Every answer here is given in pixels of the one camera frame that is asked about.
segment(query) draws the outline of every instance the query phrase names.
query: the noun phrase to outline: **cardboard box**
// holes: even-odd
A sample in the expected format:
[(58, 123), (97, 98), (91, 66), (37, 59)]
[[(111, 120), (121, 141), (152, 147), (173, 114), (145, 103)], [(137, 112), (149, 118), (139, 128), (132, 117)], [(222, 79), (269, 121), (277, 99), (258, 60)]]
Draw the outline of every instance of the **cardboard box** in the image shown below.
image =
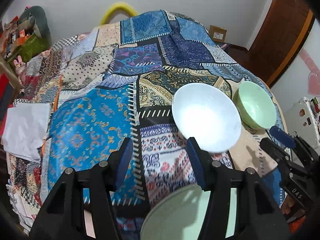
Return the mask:
[(209, 35), (213, 41), (224, 42), (226, 38), (227, 30), (220, 27), (210, 25)]

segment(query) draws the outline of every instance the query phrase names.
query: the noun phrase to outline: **screw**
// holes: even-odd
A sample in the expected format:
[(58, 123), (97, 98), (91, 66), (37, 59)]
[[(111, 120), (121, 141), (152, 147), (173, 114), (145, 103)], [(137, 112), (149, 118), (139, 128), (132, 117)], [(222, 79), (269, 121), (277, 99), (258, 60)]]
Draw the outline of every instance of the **screw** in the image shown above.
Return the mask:
[(100, 167), (105, 167), (105, 166), (107, 166), (108, 165), (108, 162), (107, 161), (101, 161), (101, 162), (99, 162), (99, 166)]
[(247, 168), (247, 172), (248, 172), (249, 174), (255, 174), (255, 173), (256, 173), (255, 169), (254, 169), (254, 168), (251, 168), (251, 167)]
[(64, 172), (69, 175), (73, 172), (73, 168), (66, 168)]
[(211, 163), (211, 165), (212, 165), (213, 167), (218, 168), (218, 167), (221, 166), (221, 162), (219, 162), (219, 161), (213, 161), (213, 162)]

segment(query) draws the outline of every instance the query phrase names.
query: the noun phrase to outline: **wooden floor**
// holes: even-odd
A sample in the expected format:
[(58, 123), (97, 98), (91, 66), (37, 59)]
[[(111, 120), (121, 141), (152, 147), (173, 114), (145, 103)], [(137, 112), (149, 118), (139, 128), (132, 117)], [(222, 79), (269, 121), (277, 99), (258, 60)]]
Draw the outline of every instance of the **wooden floor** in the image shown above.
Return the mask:
[(255, 64), (254, 59), (250, 58), (247, 54), (247, 50), (242, 47), (231, 45), (228, 48), (228, 54), (238, 62), (242, 67), (251, 71), (254, 75), (261, 78), (264, 82), (267, 82), (268, 73), (263, 73), (261, 68)]

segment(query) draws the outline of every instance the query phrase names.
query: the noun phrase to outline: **brown wooden door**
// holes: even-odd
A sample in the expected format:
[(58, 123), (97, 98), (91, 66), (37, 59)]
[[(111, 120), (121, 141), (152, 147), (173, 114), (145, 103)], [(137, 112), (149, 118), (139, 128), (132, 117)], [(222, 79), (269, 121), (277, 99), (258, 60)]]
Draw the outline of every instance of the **brown wooden door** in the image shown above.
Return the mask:
[(273, 0), (265, 21), (249, 49), (255, 73), (267, 85), (286, 70), (302, 46), (313, 14), (304, 0)]

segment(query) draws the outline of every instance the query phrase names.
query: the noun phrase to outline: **yellow arch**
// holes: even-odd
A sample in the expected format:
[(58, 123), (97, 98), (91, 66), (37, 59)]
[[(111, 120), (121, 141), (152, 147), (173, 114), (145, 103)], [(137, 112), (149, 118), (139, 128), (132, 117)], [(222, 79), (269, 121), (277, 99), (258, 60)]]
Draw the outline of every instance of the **yellow arch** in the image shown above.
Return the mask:
[(137, 12), (125, 2), (116, 2), (109, 7), (100, 21), (100, 25), (108, 24), (110, 22), (110, 16), (117, 10), (124, 10), (130, 17), (138, 15)]

